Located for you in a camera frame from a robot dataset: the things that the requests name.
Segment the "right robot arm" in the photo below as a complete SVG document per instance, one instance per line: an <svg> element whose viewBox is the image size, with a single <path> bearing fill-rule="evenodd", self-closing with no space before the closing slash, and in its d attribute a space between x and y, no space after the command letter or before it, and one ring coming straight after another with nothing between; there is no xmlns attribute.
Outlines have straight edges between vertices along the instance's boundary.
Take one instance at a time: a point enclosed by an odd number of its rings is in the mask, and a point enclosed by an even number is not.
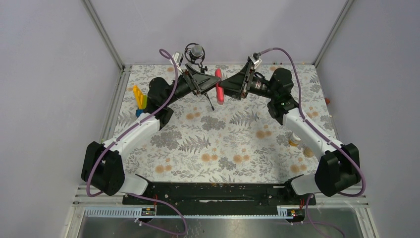
<svg viewBox="0 0 420 238"><path fill-rule="evenodd" d="M255 72L253 63L248 62L239 73L219 85L226 96L237 100L248 93L268 98L270 116L301 139L318 159L315 173L294 177L285 183L284 198L288 203L297 204L310 193L328 197L342 194L343 190L363 180L358 148L327 135L304 113L291 95L294 84L290 70L277 68L270 80L266 80Z"/></svg>

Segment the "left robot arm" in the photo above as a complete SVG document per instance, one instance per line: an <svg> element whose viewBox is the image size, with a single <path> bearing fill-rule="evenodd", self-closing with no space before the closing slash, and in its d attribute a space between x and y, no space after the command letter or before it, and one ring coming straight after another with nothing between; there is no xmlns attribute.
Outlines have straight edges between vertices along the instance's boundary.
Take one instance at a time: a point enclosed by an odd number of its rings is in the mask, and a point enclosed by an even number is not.
<svg viewBox="0 0 420 238"><path fill-rule="evenodd" d="M136 174L127 174L123 161L141 143L149 140L167 125L173 115L169 105L192 93L204 95L215 88L218 101L223 90L219 84L222 73L217 69L214 75L204 74L186 65L185 70L176 71L172 84L162 77L149 82L147 102L136 120L117 136L102 143L91 142L85 153L81 177L87 183L89 197L100 194L113 196L118 192L132 193L139 202L152 201L154 191L150 182Z"/></svg>

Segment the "white pill bottle orange label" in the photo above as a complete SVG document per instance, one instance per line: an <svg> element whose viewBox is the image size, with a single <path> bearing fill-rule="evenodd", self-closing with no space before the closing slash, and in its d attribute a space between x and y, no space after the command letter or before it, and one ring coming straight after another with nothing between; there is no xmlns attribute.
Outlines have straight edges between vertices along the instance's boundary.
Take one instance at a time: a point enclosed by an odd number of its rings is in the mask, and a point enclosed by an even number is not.
<svg viewBox="0 0 420 238"><path fill-rule="evenodd" d="M298 137L295 133L292 132L291 135L289 136L288 143L291 146L297 147L301 142L302 141L301 141L300 137Z"/></svg>

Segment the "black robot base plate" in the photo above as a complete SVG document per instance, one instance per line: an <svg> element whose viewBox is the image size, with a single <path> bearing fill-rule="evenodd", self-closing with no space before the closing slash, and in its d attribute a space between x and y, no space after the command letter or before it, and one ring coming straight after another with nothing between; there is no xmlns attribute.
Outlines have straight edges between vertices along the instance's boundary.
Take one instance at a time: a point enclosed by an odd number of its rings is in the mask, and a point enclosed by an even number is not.
<svg viewBox="0 0 420 238"><path fill-rule="evenodd" d="M309 195L297 195L288 183L151 182L146 198L173 205L200 201L253 202L257 205L304 205Z"/></svg>

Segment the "red pill organizer box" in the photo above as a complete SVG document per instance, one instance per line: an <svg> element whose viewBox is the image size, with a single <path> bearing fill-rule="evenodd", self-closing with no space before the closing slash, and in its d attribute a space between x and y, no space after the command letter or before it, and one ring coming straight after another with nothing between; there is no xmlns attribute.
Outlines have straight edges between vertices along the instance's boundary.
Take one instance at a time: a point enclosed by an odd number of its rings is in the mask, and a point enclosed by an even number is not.
<svg viewBox="0 0 420 238"><path fill-rule="evenodd" d="M222 71L220 68L217 68L214 75L216 77L218 77L220 80L222 80ZM223 105L224 104L224 90L222 87L220 87L219 82L215 85L215 89L216 89L216 99L217 99L217 103L219 105Z"/></svg>

